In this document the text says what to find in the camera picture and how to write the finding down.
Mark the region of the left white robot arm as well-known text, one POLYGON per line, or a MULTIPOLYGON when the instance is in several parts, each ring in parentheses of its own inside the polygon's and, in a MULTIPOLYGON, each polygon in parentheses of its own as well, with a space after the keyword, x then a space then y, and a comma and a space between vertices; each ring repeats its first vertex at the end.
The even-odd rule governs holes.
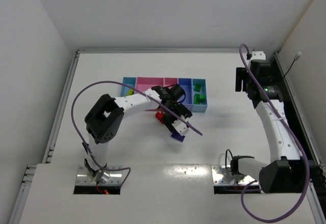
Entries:
POLYGON ((85 117, 89 142, 86 144, 88 158, 85 167, 90 177, 99 179, 107 168, 106 152, 109 141, 117 134, 121 122, 132 115, 147 110, 161 109, 156 118, 167 129, 181 138, 188 132, 188 126, 182 122, 193 114, 178 100, 185 95, 184 89, 174 84, 171 88, 154 86, 142 94, 136 93, 124 97, 102 95, 85 117))

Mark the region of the green square lego brick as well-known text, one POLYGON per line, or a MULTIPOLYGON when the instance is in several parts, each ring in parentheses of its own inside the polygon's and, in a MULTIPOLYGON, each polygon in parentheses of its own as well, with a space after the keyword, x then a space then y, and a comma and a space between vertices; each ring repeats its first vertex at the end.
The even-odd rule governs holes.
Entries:
POLYGON ((199 95, 199 101, 200 101, 200 103, 205 103, 206 102, 206 96, 205 95, 199 95))

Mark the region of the lime long lego brick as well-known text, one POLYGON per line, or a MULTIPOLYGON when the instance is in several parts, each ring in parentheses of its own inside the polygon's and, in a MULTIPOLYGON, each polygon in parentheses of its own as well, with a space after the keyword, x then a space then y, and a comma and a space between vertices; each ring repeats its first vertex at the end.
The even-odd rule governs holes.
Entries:
POLYGON ((130 90, 127 92, 126 96, 131 96, 131 95, 133 95, 133 94, 134 94, 134 90, 130 89, 130 90))

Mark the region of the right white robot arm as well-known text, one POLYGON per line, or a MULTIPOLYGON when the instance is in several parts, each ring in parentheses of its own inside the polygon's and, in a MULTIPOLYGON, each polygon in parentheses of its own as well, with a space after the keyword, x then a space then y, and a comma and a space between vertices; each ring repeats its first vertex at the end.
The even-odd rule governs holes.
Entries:
POLYGON ((234 156, 230 162, 233 175, 249 175, 264 193, 301 193, 307 184, 307 169, 301 151, 288 131, 283 95, 274 84, 271 64, 252 60, 248 69, 236 69, 236 91, 244 91, 252 101, 269 145, 270 163, 253 156, 234 156))

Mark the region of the long green lego brick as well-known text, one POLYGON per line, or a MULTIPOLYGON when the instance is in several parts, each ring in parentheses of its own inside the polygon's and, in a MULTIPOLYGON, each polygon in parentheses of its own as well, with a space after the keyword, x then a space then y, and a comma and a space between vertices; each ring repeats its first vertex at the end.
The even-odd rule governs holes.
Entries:
POLYGON ((194 104, 200 104, 200 95, 199 94, 194 95, 194 104))

